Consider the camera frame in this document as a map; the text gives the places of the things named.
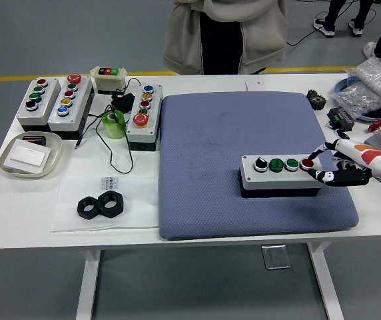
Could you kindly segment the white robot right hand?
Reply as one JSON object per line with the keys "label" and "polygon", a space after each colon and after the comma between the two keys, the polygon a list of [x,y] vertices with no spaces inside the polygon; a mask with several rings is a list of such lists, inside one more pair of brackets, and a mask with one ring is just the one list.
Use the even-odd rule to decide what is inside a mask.
{"label": "white robot right hand", "polygon": [[[313,160],[327,150],[335,151],[335,171],[320,171],[313,167]],[[327,186],[365,185],[372,177],[381,179],[381,150],[353,140],[337,139],[321,144],[300,162],[300,168]]]}

